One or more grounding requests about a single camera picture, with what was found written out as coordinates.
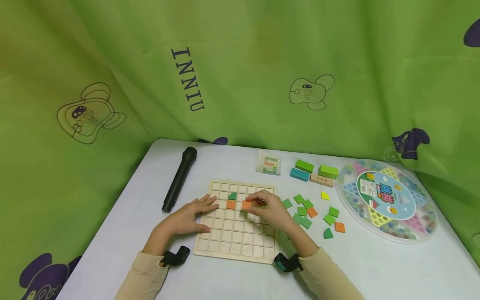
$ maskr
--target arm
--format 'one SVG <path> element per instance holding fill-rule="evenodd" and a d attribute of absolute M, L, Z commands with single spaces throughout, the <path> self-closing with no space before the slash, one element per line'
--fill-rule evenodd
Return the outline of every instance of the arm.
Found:
<path fill-rule="evenodd" d="M 285 232 L 300 256 L 300 263 L 303 266 L 300 276 L 319 299 L 364 300 L 330 256 L 293 221 L 278 196 L 262 190 L 250 195 L 246 200 L 266 204 L 264 209 L 250 207 L 248 211 Z"/>
<path fill-rule="evenodd" d="M 218 204 L 212 205 L 215 200 L 215 196 L 209 198 L 208 194 L 200 200 L 195 199 L 155 226 L 144 249 L 133 261 L 115 300 L 154 300 L 168 272 L 168 266 L 161 262 L 168 241 L 177 234 L 210 232 L 208 226 L 195 222 L 195 215 L 217 209 Z"/>

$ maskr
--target child's hand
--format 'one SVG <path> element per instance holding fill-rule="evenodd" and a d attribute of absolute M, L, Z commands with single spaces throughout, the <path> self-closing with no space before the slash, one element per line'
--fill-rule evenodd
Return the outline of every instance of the child's hand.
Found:
<path fill-rule="evenodd" d="M 198 224 L 195 222 L 195 215 L 198 213 L 205 213 L 218 208 L 218 204 L 212 205 L 216 200 L 216 196 L 209 198 L 209 194 L 202 199 L 195 199 L 190 203 L 185 204 L 176 212 L 170 214 L 157 227 L 169 233 L 170 235 L 185 234 L 191 232 L 210 232 L 207 225 Z"/>
<path fill-rule="evenodd" d="M 265 219 L 273 227 L 287 232 L 291 227 L 295 226 L 295 222 L 278 196 L 266 190 L 261 190 L 251 194 L 246 200 L 253 201 L 257 205 L 266 204 L 265 208 L 249 207 L 247 211 Z"/>

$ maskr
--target wooden grid board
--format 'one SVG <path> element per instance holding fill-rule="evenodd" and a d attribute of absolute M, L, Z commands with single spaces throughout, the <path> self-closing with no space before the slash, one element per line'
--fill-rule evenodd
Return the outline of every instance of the wooden grid board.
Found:
<path fill-rule="evenodd" d="M 278 231 L 258 216 L 241 209 L 245 198 L 260 190 L 275 193 L 274 186 L 214 180 L 210 196 L 217 196 L 219 208 L 202 215 L 210 233 L 199 233 L 193 254 L 272 264 L 278 253 Z M 237 193 L 235 209 L 227 209 L 228 196 Z"/>

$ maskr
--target colorful label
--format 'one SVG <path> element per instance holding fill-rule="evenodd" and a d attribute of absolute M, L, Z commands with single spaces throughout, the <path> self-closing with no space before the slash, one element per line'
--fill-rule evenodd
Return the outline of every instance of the colorful label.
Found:
<path fill-rule="evenodd" d="M 416 211 L 415 201 L 408 189 L 395 178 L 368 171 L 357 177 L 360 197 L 375 212 L 394 220 L 408 220 Z"/>

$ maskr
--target black microphone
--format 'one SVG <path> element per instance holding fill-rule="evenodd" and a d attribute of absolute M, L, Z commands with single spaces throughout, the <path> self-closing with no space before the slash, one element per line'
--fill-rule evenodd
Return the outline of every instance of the black microphone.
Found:
<path fill-rule="evenodd" d="M 197 159 L 197 149 L 193 147 L 188 147 L 183 151 L 181 157 L 181 163 L 175 177 L 173 178 L 172 185 L 170 185 L 170 189 L 163 201 L 162 211 L 169 213 L 172 211 L 173 206 L 175 206 L 175 202 L 177 202 L 177 198 L 179 197 L 180 191 L 187 179 L 188 172 L 190 172 L 190 168 L 192 167 L 193 163 Z"/>

